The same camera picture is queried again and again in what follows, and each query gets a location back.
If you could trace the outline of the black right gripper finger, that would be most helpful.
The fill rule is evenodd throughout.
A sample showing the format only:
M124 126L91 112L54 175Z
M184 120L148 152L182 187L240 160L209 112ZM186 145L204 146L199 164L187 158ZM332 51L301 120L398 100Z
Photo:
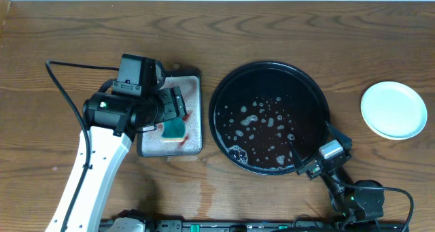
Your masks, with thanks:
M301 169L304 167L303 161L301 160L297 150L295 149L292 142L289 143L290 153L292 154L292 160L294 169Z
M336 140L342 147L352 147L352 140L345 134L341 133L337 128L333 127L329 122L325 121L326 128L332 138Z

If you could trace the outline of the green yellow sponge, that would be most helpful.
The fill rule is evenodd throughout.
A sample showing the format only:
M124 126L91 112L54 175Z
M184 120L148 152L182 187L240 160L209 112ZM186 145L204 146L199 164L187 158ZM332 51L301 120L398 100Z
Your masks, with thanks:
M162 140L164 142L182 142L186 135L186 125L182 118L163 122Z

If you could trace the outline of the green plate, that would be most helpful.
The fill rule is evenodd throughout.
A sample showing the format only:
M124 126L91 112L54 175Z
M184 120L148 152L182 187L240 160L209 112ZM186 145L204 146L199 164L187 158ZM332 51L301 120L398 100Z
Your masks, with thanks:
M428 121L423 99L399 82L384 81L370 86L362 95L360 111L371 131L392 140L418 135Z

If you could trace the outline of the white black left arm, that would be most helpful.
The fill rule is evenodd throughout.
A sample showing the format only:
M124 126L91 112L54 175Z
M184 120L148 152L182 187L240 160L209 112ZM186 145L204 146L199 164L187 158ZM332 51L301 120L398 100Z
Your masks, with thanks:
M121 162L144 127L186 115L179 87L148 98L95 93L84 104L73 169L48 231L97 231Z

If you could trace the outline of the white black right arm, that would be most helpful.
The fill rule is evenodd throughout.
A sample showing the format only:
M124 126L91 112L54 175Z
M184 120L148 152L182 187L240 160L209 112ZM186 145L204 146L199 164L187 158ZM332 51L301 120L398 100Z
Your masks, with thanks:
M354 182L343 165L351 158L353 146L350 137L326 123L332 141L319 147L313 162L304 164L294 144L290 144L294 170L308 179L320 177L327 186L332 207L344 216L339 227L357 222L376 221L383 217L385 195L383 186L374 180Z

